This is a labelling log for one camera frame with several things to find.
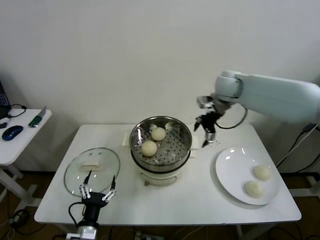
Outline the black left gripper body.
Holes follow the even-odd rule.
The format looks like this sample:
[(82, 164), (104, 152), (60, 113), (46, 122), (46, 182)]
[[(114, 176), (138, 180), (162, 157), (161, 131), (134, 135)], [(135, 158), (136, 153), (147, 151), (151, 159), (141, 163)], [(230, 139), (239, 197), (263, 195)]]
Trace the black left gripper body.
[(97, 225), (101, 208), (105, 207), (107, 203), (103, 198), (105, 194), (99, 192), (92, 192), (90, 198), (84, 199), (84, 224)]

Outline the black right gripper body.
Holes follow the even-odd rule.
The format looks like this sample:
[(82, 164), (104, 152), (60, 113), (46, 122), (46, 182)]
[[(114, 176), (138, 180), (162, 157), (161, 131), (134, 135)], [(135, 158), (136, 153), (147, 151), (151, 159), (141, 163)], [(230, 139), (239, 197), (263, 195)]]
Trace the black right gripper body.
[(215, 124), (222, 117), (218, 112), (207, 112), (201, 115), (201, 125), (205, 132), (215, 132)]

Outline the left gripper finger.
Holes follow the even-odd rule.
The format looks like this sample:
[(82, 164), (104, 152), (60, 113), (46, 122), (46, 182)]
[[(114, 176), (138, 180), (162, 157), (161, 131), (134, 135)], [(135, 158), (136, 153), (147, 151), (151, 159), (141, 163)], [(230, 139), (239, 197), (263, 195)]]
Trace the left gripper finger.
[(105, 196), (102, 198), (103, 202), (110, 202), (110, 200), (116, 195), (116, 176), (113, 176), (110, 191), (105, 194)]
[(79, 186), (79, 190), (80, 190), (82, 199), (90, 199), (91, 198), (91, 194), (88, 189), (88, 182), (89, 182), (90, 176), (91, 176), (91, 171), (89, 171), (88, 175), (84, 179), (84, 182)]

